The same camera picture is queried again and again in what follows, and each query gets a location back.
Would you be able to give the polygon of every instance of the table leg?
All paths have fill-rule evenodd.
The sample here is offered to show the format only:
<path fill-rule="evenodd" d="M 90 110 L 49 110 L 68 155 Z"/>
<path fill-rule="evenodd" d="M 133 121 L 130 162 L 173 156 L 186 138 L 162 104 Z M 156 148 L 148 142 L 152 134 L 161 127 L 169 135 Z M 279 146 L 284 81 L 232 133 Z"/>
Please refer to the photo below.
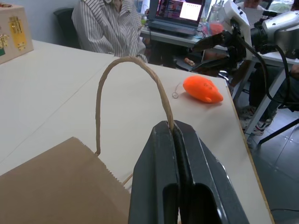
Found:
<path fill-rule="evenodd" d="M 237 88 L 237 91 L 234 91 L 233 93 L 233 100 L 234 100 L 234 104 L 236 105 L 236 102 L 238 101 L 238 98 L 242 92 L 242 90 L 244 89 L 245 87 L 245 84 L 247 83 L 247 80 L 249 79 L 253 69 L 254 69 L 254 66 L 255 66 L 256 62 L 254 61 L 251 61 L 250 62 L 250 65 L 249 65 L 249 68 L 247 70 L 247 73 L 245 75 L 245 77 L 242 79 L 242 81 L 240 82 L 238 88 Z"/>
<path fill-rule="evenodd" d="M 281 86 L 282 82 L 285 79 L 285 70 L 284 68 L 281 68 L 281 72 L 278 76 L 275 77 L 273 83 L 271 84 L 269 88 L 269 93 L 273 97 L 279 87 Z M 250 134 L 253 132 L 253 129 L 255 128 L 256 124 L 259 122 L 260 118 L 262 117 L 263 113 L 265 112 L 266 108 L 268 107 L 271 100 L 265 95 L 261 104 L 257 108 L 255 114 L 253 115 L 253 118 L 251 119 L 250 123 L 248 124 L 247 128 L 245 129 L 245 137 L 248 138 Z"/>

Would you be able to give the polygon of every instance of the sneaker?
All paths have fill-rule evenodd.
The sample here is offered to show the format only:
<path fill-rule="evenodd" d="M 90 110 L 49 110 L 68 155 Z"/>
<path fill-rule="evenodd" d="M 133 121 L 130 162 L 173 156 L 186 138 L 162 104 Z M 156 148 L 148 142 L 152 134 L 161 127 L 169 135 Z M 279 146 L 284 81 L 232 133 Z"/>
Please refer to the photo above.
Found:
<path fill-rule="evenodd" d="M 245 106 L 242 107 L 240 110 L 238 110 L 238 115 L 241 118 L 252 118 L 254 113 L 256 112 L 256 107 L 255 106 Z"/>
<path fill-rule="evenodd" d="M 242 127 L 242 130 L 245 131 L 247 128 L 248 124 L 250 123 L 251 119 L 240 119 L 240 124 Z M 255 128 L 253 129 L 253 134 L 254 135 L 263 135 L 266 127 L 268 127 L 272 123 L 272 119 L 267 119 L 265 122 L 264 121 L 259 121 Z"/>

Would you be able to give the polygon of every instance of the jeans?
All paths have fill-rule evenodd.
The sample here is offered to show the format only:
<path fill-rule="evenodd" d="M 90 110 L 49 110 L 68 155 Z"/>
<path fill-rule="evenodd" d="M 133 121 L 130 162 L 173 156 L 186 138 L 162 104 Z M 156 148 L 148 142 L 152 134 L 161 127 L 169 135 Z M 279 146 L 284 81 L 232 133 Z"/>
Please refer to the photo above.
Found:
<path fill-rule="evenodd" d="M 268 69 L 268 82 L 269 86 L 274 81 L 274 78 L 279 75 L 281 68 L 267 66 Z M 288 102 L 299 102 L 299 80 L 293 77 L 290 77 L 291 83 L 291 92 L 288 98 Z M 285 99 L 285 95 L 287 92 L 287 82 L 283 81 L 277 93 L 273 97 L 273 99 L 283 102 Z M 254 75 L 252 76 L 250 88 L 249 88 L 249 105 L 258 107 L 265 96 L 265 82 L 263 77 L 263 70 L 259 68 L 256 70 Z M 266 119 L 274 118 L 276 114 L 276 110 L 279 107 L 280 103 L 275 101 L 271 101 L 265 110 L 264 114 L 261 117 L 261 121 L 266 121 Z"/>

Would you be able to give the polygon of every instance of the laptop screen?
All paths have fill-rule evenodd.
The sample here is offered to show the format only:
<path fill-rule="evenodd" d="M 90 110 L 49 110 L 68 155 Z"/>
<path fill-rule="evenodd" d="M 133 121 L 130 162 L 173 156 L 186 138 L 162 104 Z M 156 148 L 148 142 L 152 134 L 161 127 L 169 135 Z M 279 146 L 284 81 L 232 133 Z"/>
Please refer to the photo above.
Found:
<path fill-rule="evenodd" d="M 156 18 L 167 18 L 196 22 L 199 18 L 201 4 L 185 0 L 159 0 Z"/>

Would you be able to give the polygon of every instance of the laptop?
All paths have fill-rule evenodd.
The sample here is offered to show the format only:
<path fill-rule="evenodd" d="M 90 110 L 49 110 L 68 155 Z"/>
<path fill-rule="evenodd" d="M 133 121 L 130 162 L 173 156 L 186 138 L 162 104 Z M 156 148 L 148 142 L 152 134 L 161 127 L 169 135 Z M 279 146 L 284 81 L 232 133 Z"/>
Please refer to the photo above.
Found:
<path fill-rule="evenodd" d="M 205 0 L 151 0 L 148 26 L 184 35 L 195 35 Z"/>

